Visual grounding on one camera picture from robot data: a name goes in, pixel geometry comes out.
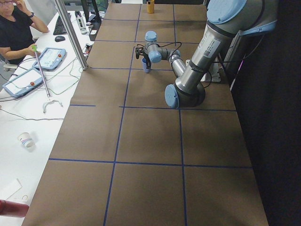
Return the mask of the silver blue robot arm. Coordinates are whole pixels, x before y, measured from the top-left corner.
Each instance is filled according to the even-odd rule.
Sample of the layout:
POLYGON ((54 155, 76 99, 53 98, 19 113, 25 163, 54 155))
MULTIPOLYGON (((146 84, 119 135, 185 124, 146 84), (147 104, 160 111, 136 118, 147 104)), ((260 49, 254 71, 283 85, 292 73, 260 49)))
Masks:
POLYGON ((147 68, 161 60, 170 63, 176 80, 165 89, 169 107, 198 106, 206 96, 201 79, 223 47, 237 34, 255 36, 272 31, 277 9, 277 0, 211 0, 207 6, 206 30, 188 64, 178 50, 161 47, 154 31, 146 32, 145 45, 135 48, 136 58, 144 56, 147 68))

